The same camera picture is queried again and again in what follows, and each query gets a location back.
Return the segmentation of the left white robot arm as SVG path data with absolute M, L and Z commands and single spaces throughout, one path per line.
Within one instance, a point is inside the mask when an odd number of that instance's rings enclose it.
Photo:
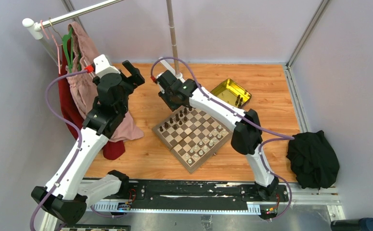
M 77 129 L 77 141 L 59 170 L 45 186 L 37 186 L 31 193 L 40 209 L 66 224 L 76 224 L 89 207 L 110 195 L 123 199 L 129 194 L 128 176 L 116 170 L 89 186 L 80 185 L 97 153 L 123 122 L 129 96 L 145 82 L 130 61 L 124 61 L 123 66 L 129 71 L 129 77 L 104 56 L 84 69 L 84 73 L 95 74 L 93 82 L 98 94 L 92 110 L 82 128 Z

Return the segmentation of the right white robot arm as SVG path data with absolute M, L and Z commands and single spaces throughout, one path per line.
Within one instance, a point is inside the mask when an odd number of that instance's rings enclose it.
M 272 171 L 262 147 L 262 130 L 256 111 L 231 106 L 192 79 L 180 80 L 169 70 L 151 78 L 160 88 L 159 97 L 172 110 L 180 106 L 199 109 L 232 132 L 232 148 L 243 154 L 255 177 L 258 197 L 269 201 L 276 195 L 279 179 Z

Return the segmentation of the wooden chess board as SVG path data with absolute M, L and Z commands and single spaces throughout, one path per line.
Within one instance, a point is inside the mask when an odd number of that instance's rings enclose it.
M 184 108 L 188 109 L 188 113 L 179 116 L 182 120 L 180 126 L 179 121 L 175 121 L 175 113 L 180 115 Z M 188 118 L 186 122 L 183 121 L 185 116 Z M 174 120 L 173 125 L 169 122 L 170 118 Z M 165 122 L 168 122 L 168 128 L 164 127 Z M 209 114 L 194 108 L 189 112 L 189 108 L 184 106 L 155 125 L 152 131 L 189 173 L 194 173 L 232 137 L 232 132 Z

